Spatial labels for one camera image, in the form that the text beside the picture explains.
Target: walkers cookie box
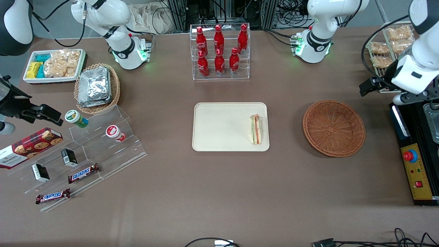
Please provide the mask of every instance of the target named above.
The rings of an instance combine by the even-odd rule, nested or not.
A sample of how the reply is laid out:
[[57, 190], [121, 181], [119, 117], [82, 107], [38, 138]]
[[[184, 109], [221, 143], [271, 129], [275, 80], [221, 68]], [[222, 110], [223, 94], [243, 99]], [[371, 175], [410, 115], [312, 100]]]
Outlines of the walkers cookie box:
[[62, 142], [62, 135], [50, 128], [38, 132], [0, 151], [0, 168], [14, 166]]

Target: tabletop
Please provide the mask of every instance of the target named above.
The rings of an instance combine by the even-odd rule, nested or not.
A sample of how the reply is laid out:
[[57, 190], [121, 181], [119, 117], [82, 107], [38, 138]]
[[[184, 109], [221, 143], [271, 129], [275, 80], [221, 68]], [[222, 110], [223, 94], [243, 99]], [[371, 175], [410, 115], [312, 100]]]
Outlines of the tabletop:
[[[391, 94], [359, 94], [371, 75], [360, 50], [376, 27], [340, 28], [327, 57], [307, 64], [263, 31], [252, 31], [248, 80], [193, 81], [189, 35], [156, 37], [151, 62], [123, 70], [104, 39], [83, 39], [87, 65], [107, 63], [121, 83], [119, 106], [147, 156], [40, 213], [21, 182], [0, 171], [0, 245], [182, 247], [200, 237], [234, 240], [242, 247], [309, 246], [340, 241], [390, 241], [402, 228], [419, 239], [439, 238], [436, 207], [413, 206], [388, 104]], [[52, 50], [37, 38], [31, 50]], [[76, 108], [73, 84], [19, 87], [60, 112]], [[366, 128], [363, 147], [330, 158], [306, 140], [302, 117], [319, 100], [351, 106]], [[210, 153], [192, 149], [194, 106], [199, 102], [263, 102], [270, 149], [261, 153]], [[46, 121], [17, 126], [0, 148], [43, 128], [68, 133]], [[212, 246], [204, 242], [198, 246]]]

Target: yellow control panel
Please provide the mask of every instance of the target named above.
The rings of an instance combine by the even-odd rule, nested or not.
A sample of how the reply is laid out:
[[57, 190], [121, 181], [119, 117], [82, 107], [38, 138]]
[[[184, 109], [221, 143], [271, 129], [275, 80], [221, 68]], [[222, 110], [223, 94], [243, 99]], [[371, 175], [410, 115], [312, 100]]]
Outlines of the yellow control panel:
[[431, 200], [432, 191], [425, 174], [417, 143], [401, 148], [413, 199]]

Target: sandwich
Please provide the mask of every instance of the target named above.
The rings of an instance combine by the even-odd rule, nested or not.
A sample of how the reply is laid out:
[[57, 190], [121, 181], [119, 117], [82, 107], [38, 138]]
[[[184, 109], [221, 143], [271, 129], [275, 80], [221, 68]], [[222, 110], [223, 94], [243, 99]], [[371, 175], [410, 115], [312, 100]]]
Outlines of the sandwich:
[[252, 136], [252, 144], [261, 144], [261, 123], [259, 120], [259, 115], [255, 114], [250, 116], [250, 134]]

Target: wicker basket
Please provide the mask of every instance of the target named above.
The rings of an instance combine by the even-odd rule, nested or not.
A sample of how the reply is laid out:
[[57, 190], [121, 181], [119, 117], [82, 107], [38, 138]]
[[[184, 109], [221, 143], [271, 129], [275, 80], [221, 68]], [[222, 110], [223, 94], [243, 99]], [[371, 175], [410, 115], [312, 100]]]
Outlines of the wicker basket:
[[[109, 104], [97, 105], [97, 106], [92, 106], [92, 107], [82, 107], [79, 104], [76, 104], [78, 109], [83, 113], [95, 115], [95, 114], [98, 114], [98, 113], [116, 105], [117, 101], [119, 101], [119, 97], [120, 97], [119, 78], [116, 75], [116, 71], [114, 71], [114, 69], [110, 65], [98, 63], [98, 64], [93, 64], [92, 66], [87, 67], [85, 70], [95, 69], [95, 68], [100, 67], [100, 66], [106, 67], [110, 71], [111, 93], [112, 93], [113, 100]], [[76, 79], [75, 91], [73, 92], [73, 94], [75, 95], [75, 99], [78, 101], [79, 77]]]
[[355, 154], [364, 143], [366, 131], [360, 116], [335, 100], [314, 103], [303, 116], [303, 131], [311, 145], [331, 157]]

